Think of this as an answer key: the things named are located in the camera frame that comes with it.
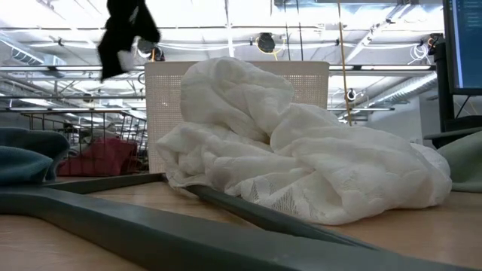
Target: table surface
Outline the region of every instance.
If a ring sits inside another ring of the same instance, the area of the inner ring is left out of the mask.
[[[254,227],[228,212],[185,196],[164,183],[92,193],[168,212]],[[451,193],[442,205],[391,210],[332,230],[389,250],[482,269],[482,194]],[[142,268],[44,221],[0,216],[1,270],[142,270]]]

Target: white cloth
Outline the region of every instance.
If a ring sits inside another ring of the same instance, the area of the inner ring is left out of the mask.
[[[450,192],[435,151],[417,147],[429,162],[396,135],[291,103],[289,82],[246,62],[197,63],[181,88],[185,122],[157,142],[173,187],[208,185],[320,224],[434,206]]]

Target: red cloth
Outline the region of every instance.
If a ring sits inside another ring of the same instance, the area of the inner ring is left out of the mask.
[[[137,144],[120,139],[97,139],[77,157],[59,166],[59,176],[116,176],[135,170]]]

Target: white perforated panel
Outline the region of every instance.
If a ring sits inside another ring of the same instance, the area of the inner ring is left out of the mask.
[[[145,67],[150,173],[164,172],[155,142],[182,122],[179,108],[181,79],[195,62],[150,62]],[[329,64],[326,62],[252,62],[262,70],[280,75],[295,89],[294,102],[326,108]]]

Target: computer monitor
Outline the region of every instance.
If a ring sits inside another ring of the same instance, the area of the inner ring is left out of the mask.
[[[482,0],[444,0],[450,92],[482,95]]]

